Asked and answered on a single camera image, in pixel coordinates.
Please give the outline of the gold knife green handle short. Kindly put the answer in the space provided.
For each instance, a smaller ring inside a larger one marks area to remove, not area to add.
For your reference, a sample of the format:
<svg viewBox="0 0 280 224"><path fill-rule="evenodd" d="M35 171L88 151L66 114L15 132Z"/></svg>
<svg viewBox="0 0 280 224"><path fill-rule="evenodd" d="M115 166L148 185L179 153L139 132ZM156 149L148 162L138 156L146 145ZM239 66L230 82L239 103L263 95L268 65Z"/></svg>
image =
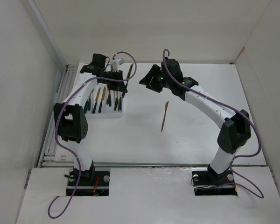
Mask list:
<svg viewBox="0 0 280 224"><path fill-rule="evenodd" d="M129 80L129 78L130 78L130 76L131 76L132 70L133 70L133 63L130 65L130 68L129 68L129 71L128 71L128 74L127 74L127 77L126 77L128 80ZM126 92L123 92L123 93L122 93L122 96L121 96L122 98L124 98L124 97L125 97L125 94L127 93L128 80L127 80L127 82L126 82L126 84L125 84Z"/></svg>

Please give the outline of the gold spoon green handle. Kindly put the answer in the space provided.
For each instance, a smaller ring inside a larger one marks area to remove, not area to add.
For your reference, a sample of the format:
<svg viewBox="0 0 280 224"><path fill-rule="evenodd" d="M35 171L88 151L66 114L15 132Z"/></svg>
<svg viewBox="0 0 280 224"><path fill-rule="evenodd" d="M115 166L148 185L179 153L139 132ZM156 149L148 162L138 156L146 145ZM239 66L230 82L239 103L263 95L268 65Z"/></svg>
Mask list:
<svg viewBox="0 0 280 224"><path fill-rule="evenodd" d="M88 99L86 100L86 103L85 103L85 105L84 105L84 114L86 114L87 112L89 112L89 111L87 110L87 104L88 104Z"/></svg>
<svg viewBox="0 0 280 224"><path fill-rule="evenodd" d="M91 110L91 100L92 100L92 95L93 95L93 92L91 92L89 94L89 98L88 98L88 104L87 104L87 110L90 111Z"/></svg>

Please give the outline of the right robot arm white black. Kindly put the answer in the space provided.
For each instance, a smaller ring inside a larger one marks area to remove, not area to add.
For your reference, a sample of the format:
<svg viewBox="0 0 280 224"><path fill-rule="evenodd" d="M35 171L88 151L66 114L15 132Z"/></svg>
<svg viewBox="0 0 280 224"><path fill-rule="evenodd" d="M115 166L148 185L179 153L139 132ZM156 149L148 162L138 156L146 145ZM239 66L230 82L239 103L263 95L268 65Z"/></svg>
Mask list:
<svg viewBox="0 0 280 224"><path fill-rule="evenodd" d="M195 106L207 115L220 129L217 138L218 150L207 168L207 179L213 184L223 180L230 163L238 150L251 137L245 110L239 113L211 101L211 96L191 77L184 77L179 63L166 58L160 66L153 65L139 82L146 88L160 93L164 88L183 101Z"/></svg>

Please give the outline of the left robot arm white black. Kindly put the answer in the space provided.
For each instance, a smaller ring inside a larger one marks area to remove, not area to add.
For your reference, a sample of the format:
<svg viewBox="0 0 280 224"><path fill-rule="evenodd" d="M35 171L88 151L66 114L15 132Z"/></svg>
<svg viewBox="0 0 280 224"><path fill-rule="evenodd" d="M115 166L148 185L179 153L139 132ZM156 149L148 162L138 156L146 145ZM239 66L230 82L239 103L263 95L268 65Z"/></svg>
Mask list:
<svg viewBox="0 0 280 224"><path fill-rule="evenodd" d="M92 62L79 71L71 93L55 103L55 140L80 144L89 131L88 114L117 118L123 114L127 80L120 66L123 58L93 54Z"/></svg>

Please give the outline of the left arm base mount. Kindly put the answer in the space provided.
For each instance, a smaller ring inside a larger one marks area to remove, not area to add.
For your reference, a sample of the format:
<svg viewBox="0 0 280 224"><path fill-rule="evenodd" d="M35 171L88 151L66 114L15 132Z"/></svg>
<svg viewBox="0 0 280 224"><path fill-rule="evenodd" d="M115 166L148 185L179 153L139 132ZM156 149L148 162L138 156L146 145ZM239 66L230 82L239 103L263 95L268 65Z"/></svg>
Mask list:
<svg viewBox="0 0 280 224"><path fill-rule="evenodd" d="M78 173L77 168L72 168L68 175L64 175L68 179L66 196L74 192ZM109 196L110 174L109 168L95 168L92 164L89 170L82 171L73 196Z"/></svg>

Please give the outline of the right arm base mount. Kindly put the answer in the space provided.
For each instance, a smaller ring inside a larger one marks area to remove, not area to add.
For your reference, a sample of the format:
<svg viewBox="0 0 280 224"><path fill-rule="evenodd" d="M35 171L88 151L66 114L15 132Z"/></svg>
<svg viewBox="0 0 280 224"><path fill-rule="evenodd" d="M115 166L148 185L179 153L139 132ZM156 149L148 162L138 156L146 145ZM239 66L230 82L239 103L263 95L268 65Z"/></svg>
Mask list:
<svg viewBox="0 0 280 224"><path fill-rule="evenodd" d="M233 172L227 168L222 174L217 174L210 165L208 167L192 168L191 185L195 196L237 196Z"/></svg>

